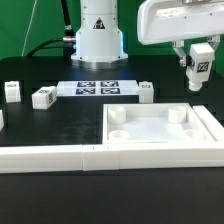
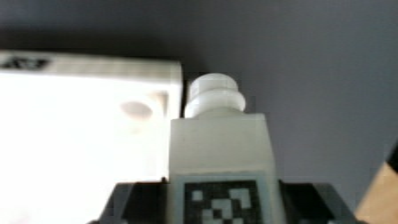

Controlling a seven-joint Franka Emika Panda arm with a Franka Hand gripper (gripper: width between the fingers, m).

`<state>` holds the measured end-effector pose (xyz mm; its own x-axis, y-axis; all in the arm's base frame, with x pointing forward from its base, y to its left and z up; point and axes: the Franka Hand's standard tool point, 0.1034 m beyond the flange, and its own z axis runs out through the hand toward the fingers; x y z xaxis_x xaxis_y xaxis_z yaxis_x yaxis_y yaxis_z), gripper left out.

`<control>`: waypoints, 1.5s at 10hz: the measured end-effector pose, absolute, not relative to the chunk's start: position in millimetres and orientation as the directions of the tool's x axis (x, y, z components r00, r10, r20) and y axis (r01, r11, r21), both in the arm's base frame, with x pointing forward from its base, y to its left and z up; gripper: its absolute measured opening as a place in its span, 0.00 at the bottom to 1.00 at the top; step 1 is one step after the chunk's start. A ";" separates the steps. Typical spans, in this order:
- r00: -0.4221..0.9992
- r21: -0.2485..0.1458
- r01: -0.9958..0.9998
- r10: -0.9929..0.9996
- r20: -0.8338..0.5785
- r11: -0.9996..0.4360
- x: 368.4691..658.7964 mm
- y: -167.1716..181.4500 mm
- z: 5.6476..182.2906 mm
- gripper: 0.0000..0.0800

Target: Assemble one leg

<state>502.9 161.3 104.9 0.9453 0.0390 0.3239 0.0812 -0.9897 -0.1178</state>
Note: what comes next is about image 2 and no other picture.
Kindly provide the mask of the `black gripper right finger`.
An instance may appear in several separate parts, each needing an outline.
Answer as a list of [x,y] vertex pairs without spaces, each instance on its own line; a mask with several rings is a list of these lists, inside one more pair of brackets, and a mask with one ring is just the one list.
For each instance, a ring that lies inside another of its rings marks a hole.
[[288,224],[355,224],[355,216],[329,183],[279,182]]

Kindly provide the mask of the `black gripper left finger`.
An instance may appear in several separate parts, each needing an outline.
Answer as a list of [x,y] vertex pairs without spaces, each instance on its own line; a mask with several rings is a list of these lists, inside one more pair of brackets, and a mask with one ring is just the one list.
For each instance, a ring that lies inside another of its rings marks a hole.
[[167,224],[167,180],[117,183],[99,217],[87,224]]

